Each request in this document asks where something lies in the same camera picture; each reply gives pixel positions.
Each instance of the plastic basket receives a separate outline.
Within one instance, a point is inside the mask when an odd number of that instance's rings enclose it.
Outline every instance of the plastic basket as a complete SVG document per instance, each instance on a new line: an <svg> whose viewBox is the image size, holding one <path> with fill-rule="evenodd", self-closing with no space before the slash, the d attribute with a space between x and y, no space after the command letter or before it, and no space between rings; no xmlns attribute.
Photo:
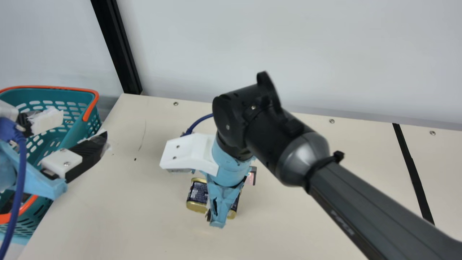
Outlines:
<svg viewBox="0 0 462 260"><path fill-rule="evenodd" d="M98 92L82 88L18 86L0 90L0 100L16 106L20 112L45 110L52 106L64 111L63 125L27 139L27 161L37 169L41 168L43 157L58 149L70 148L99 130L101 119L95 106L98 97ZM15 243L27 243L51 203L48 198L29 197L20 209L13 237ZM0 215L0 220L2 218L3 223L9 221L9 214ZM3 239L6 228L7 224L0 225L0 239Z"/></svg>

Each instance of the black strip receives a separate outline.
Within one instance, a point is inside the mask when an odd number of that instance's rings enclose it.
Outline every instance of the black strip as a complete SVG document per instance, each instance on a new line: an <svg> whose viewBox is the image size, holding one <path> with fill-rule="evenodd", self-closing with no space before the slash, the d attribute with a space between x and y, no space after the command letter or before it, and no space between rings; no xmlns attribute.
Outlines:
<svg viewBox="0 0 462 260"><path fill-rule="evenodd" d="M417 202L419 203L422 217L434 225L435 222L432 217L432 212L430 211L430 206L428 205L427 198L425 197L424 188L422 186L422 182L420 181L419 173L415 167L414 160L412 159L411 153L407 148L406 139L404 138L403 132L401 131L401 126L399 124L393 123L393 128L395 129L396 138L398 138L398 143L400 144L401 152L403 154L404 161L406 162L412 185L414 186L415 195L417 196Z"/></svg>
<svg viewBox="0 0 462 260"><path fill-rule="evenodd" d="M128 44L119 7L116 0L91 0L98 19L112 62L119 76L123 91L129 94L141 94L138 71Z"/></svg>

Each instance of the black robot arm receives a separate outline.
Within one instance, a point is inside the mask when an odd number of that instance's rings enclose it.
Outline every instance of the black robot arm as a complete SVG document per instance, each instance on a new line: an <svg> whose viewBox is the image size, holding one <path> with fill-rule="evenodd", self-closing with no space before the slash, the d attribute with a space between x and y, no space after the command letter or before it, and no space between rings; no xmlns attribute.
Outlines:
<svg viewBox="0 0 462 260"><path fill-rule="evenodd" d="M284 185L300 186L369 259L461 259L462 243L411 213L329 155L328 143L282 109L266 72L257 84L216 97L219 146L244 160L255 155Z"/></svg>

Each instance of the table surface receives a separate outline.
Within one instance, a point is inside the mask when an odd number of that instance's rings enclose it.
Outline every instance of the table surface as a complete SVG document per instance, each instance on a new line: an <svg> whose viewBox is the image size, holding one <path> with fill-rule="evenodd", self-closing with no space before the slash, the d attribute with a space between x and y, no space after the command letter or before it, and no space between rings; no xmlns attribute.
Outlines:
<svg viewBox="0 0 462 260"><path fill-rule="evenodd" d="M435 226L462 241L462 132L401 126Z"/></svg>
<svg viewBox="0 0 462 260"><path fill-rule="evenodd" d="M186 209L197 175L158 165L166 141L211 110L210 103L123 94L103 124L112 150L53 203L19 259L365 259L302 188L281 185L260 162L256 186L244 187L224 229ZM332 152L345 152L342 165L420 216L391 124L294 115ZM216 128L209 119L195 131Z"/></svg>

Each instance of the blue cable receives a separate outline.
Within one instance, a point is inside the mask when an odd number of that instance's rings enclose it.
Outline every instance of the blue cable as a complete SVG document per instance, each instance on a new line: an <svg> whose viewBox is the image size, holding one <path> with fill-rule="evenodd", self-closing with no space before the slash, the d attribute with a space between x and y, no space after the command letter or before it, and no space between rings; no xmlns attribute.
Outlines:
<svg viewBox="0 0 462 260"><path fill-rule="evenodd" d="M196 122L194 122L194 123L186 130L186 132L184 132L184 134L181 135L181 136L187 136L187 135L192 134L192 133L193 133L193 130L194 130L194 127L196 127L200 122L206 120L207 118L211 118L211 117L213 117L213 114L208 114L208 115L206 115L206 116L203 116L203 117L197 119Z"/></svg>
<svg viewBox="0 0 462 260"><path fill-rule="evenodd" d="M18 221L19 208L21 207L21 202L23 199L24 181L26 177L26 138L24 138L24 135L19 130L17 130L14 136L14 141L19 146L19 171L16 180L16 192L14 194L10 222L8 223L5 238L3 239L3 243L0 248L0 260L3 260L5 258L6 251L8 250L11 243L11 239L13 238L14 228L16 227L16 223Z"/></svg>

